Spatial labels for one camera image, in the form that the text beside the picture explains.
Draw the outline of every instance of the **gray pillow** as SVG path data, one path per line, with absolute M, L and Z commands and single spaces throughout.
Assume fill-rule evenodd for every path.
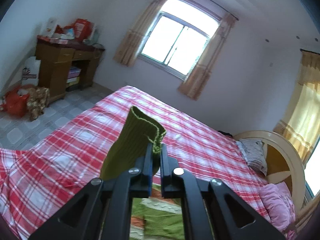
M 266 176 L 268 166 L 263 155 L 262 140 L 240 139 L 239 142 L 237 145 L 247 165 L 255 171 L 261 171 Z

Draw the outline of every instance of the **ceiling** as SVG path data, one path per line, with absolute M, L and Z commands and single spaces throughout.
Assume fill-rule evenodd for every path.
M 213 1 L 240 20 L 247 20 L 261 38 L 268 39 L 272 46 L 299 43 L 320 47 L 320 34 L 299 0 Z

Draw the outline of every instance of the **pillow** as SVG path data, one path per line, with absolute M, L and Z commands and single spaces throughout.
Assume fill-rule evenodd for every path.
M 265 176 L 267 175 L 268 166 L 263 155 L 262 140 L 256 139 L 240 139 L 237 143 L 243 158 L 247 165 L 255 171 L 261 171 Z
M 268 184 L 260 188 L 259 193 L 271 224 L 284 232 L 295 221 L 294 205 L 287 185 L 284 182 Z

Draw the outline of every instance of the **window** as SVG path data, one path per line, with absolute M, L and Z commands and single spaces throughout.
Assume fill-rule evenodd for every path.
M 217 30 L 217 20 L 181 1 L 168 0 L 142 49 L 144 59 L 184 78 Z
M 311 196 L 313 197 L 316 195 L 320 190 L 320 143 L 318 141 L 317 146 L 313 150 L 313 153 L 306 165 L 304 170 L 307 182 L 307 188 L 310 189 L 312 192 Z

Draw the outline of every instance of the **tiled floor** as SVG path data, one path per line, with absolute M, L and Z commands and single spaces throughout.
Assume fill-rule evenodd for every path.
M 11 150 L 28 150 L 65 125 L 78 114 L 94 106 L 112 91 L 99 85 L 85 90 L 75 90 L 49 105 L 44 114 L 30 122 L 26 115 L 22 119 L 0 112 L 0 147 Z

